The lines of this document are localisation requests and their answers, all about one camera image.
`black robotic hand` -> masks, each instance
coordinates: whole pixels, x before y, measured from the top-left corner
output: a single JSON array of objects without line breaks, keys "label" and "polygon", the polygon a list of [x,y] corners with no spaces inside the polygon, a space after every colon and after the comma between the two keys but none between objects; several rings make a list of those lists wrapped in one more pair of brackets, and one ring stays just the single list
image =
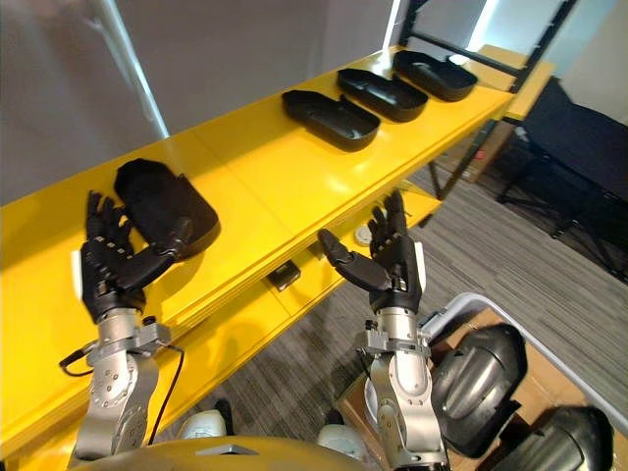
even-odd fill
[{"label": "black robotic hand", "polygon": [[414,241],[408,235],[403,200],[398,189],[384,201],[387,216],[373,209],[371,257],[349,252],[338,238],[323,229],[318,239],[336,270],[353,284],[369,291],[373,311],[401,307],[418,312],[422,290],[419,284]]},{"label": "black robotic hand", "polygon": [[124,208],[115,207],[100,193],[87,196],[87,241],[80,248],[82,301],[98,323],[107,311],[118,307],[143,310],[142,289],[175,263],[191,234],[191,221],[177,221],[165,246],[148,245],[134,253],[129,241],[131,221],[120,225]]}]

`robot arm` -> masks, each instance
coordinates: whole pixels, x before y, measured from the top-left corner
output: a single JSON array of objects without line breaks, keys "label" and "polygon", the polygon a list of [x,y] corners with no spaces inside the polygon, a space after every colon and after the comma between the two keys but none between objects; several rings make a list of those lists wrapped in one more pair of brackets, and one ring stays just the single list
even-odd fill
[{"label": "robot arm", "polygon": [[386,198],[385,207],[386,216],[375,208],[369,221],[371,259],[349,252],[329,231],[320,231],[318,238],[337,271],[369,291],[377,322],[367,323],[363,342],[375,355],[370,374],[389,464],[395,469],[446,469],[445,446],[431,401],[428,338],[417,331],[420,279],[425,279],[424,267],[419,268],[422,252],[417,257],[407,233],[398,190]]},{"label": "robot arm", "polygon": [[146,318],[143,288],[180,257],[190,234],[181,220],[164,247],[148,245],[135,254],[129,241],[131,222],[122,225],[123,209],[91,192],[87,201],[86,242],[80,250],[81,298],[98,327],[98,341],[60,362],[87,357],[93,367],[89,407],[78,432],[71,466],[141,446],[158,368],[152,355],[171,340],[166,326]]}]

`yellow shelf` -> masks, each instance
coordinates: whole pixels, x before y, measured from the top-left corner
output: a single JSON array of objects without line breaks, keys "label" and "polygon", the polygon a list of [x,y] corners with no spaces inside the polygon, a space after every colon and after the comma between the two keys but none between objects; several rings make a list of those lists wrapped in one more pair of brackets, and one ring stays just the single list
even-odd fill
[{"label": "yellow shelf", "polygon": [[[393,52],[351,66],[382,73]],[[338,96],[335,75],[296,87]],[[179,338],[305,249],[318,229],[351,217],[486,119],[499,117],[511,96],[478,86],[455,103],[431,99],[418,119],[383,120],[373,143],[345,153],[289,120],[278,93],[4,206],[2,456],[84,405],[87,382],[69,382],[57,367],[96,336],[72,294],[70,252],[83,241],[87,191],[112,194],[116,169],[125,162],[152,159],[185,173],[222,222],[222,233],[203,254],[146,290],[146,315]]]},{"label": "yellow shelf", "polygon": [[[402,183],[400,188],[408,225],[416,225],[436,211],[441,203],[409,183]],[[370,209],[364,208],[332,228],[351,250],[364,254],[368,254],[368,248],[357,245],[353,233],[370,219]],[[266,280],[258,282],[180,338],[178,345],[185,350],[185,362],[160,423],[160,430],[172,424],[200,398],[225,381],[343,281],[325,258],[318,258],[309,249],[303,250],[292,260],[299,267],[301,277],[287,289],[278,292]],[[179,356],[165,350],[157,356],[157,361],[159,382],[150,402],[149,424],[154,423],[161,400],[175,374]],[[86,385],[85,380],[66,381]],[[82,395],[82,401],[83,405],[76,414],[61,421],[55,430],[46,434],[46,437],[50,437],[47,441],[35,440],[10,457],[8,469],[65,469],[79,429],[79,417],[85,411],[86,392]]]},{"label": "yellow shelf", "polygon": [[[520,69],[528,59],[524,54],[519,54],[508,49],[486,44],[478,51],[480,54],[496,59],[504,64]],[[498,90],[508,90],[514,82],[514,77],[504,72],[496,71],[480,64],[469,61],[464,65],[472,74],[478,76],[481,85],[491,86]],[[510,102],[504,116],[517,121],[525,120],[526,116],[534,106],[537,98],[548,83],[553,72],[554,65],[549,62],[539,62],[532,73],[528,76],[521,89]]]}]

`black plastic tray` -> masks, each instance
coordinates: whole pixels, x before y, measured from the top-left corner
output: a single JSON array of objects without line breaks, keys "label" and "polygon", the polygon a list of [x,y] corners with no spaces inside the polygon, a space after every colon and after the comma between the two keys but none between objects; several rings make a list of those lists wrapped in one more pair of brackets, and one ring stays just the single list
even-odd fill
[{"label": "black plastic tray", "polygon": [[402,123],[419,116],[428,101],[428,95],[396,76],[388,80],[360,69],[339,71],[338,85],[378,113]]},{"label": "black plastic tray", "polygon": [[392,67],[413,83],[444,101],[458,101],[467,96],[478,78],[449,59],[439,61],[422,52],[399,51]]},{"label": "black plastic tray", "polygon": [[220,233],[220,221],[201,194],[184,175],[176,176],[162,164],[135,159],[118,169],[114,189],[126,214],[149,243],[164,245],[178,220],[191,220],[191,236],[181,257],[205,250]]},{"label": "black plastic tray", "polygon": [[343,96],[333,100],[316,91],[292,90],[282,95],[286,112],[310,132],[346,151],[366,147],[380,119]]}]

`black cable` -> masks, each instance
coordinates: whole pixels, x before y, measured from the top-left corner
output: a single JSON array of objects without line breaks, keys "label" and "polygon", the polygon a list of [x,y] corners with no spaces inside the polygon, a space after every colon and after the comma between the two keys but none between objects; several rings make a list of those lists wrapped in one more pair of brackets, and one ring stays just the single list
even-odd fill
[{"label": "black cable", "polygon": [[87,371],[81,371],[80,373],[73,373],[72,371],[68,370],[67,366],[62,366],[61,369],[66,375],[72,376],[73,378],[79,378],[81,376],[91,375],[94,372],[94,370],[87,370]]},{"label": "black cable", "polygon": [[63,360],[59,362],[59,367],[63,370],[63,372],[66,375],[72,376],[73,378],[79,378],[81,376],[87,376],[93,373],[94,370],[83,371],[80,373],[73,373],[72,371],[68,370],[68,367],[70,365],[72,365],[75,361],[80,360],[87,354],[87,348],[88,348],[88,345],[84,346],[83,348],[79,348],[78,350],[73,351],[72,353],[70,353],[68,356],[66,356]]},{"label": "black cable", "polygon": [[356,348],[355,353],[357,353],[357,358],[360,360],[360,365],[362,365],[362,369],[364,369],[364,373],[366,373],[367,378],[371,379],[371,373],[369,372],[369,367],[364,361],[364,356],[366,356],[366,352],[364,348]]},{"label": "black cable", "polygon": [[185,352],[182,348],[179,348],[176,345],[165,345],[170,350],[177,351],[180,355],[179,357],[179,366],[177,367],[177,371],[175,372],[175,376],[173,377],[173,381],[170,383],[170,388],[168,389],[168,393],[166,393],[166,397],[164,398],[164,402],[161,404],[161,409],[159,409],[159,413],[157,414],[157,419],[155,419],[155,425],[153,426],[153,431],[150,433],[150,439],[148,439],[148,445],[153,445],[153,441],[155,440],[155,436],[157,435],[157,428],[159,427],[159,422],[161,421],[161,417],[164,415],[164,411],[166,410],[166,405],[168,405],[168,399],[172,395],[175,390],[175,385],[177,384],[177,379],[179,378],[179,373],[183,367],[183,358],[185,357]]}]

